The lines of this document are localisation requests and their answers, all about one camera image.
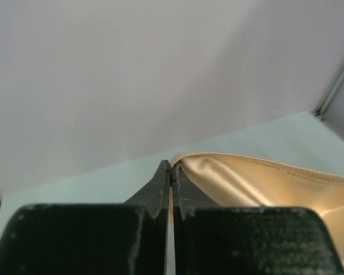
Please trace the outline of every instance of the white wall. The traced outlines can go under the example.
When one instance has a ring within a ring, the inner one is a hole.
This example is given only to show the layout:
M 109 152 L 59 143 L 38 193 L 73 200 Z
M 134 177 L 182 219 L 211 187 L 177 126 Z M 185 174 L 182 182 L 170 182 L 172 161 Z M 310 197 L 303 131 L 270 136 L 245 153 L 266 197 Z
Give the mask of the white wall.
M 315 107 L 344 0 L 0 0 L 0 196 Z

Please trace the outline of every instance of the satin fabric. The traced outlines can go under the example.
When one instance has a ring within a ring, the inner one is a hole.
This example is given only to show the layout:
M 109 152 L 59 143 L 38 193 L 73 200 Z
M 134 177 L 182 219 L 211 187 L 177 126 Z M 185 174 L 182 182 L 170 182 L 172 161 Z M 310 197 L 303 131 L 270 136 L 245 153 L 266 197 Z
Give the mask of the satin fabric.
M 344 176 L 247 156 L 186 152 L 190 180 L 221 206 L 302 206 L 324 220 L 344 265 Z

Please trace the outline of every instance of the light blue surface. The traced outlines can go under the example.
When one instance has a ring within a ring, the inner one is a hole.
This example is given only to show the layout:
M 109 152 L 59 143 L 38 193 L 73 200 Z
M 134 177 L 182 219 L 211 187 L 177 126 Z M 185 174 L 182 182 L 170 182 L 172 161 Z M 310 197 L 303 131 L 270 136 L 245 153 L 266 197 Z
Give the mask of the light blue surface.
M 0 236 L 14 212 L 28 203 L 124 202 L 153 176 L 162 159 L 171 159 L 183 151 L 230 152 L 344 175 L 344 141 L 312 114 L 301 112 L 85 175 L 6 194 L 0 210 Z

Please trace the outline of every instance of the gold satin fabric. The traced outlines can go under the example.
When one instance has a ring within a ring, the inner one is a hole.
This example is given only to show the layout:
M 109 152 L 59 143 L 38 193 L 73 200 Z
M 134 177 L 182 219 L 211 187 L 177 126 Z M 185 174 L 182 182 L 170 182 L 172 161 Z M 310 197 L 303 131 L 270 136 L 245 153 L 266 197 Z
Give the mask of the gold satin fabric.
M 268 160 L 212 152 L 186 152 L 190 180 L 221 206 L 302 206 L 324 220 L 344 265 L 344 176 Z

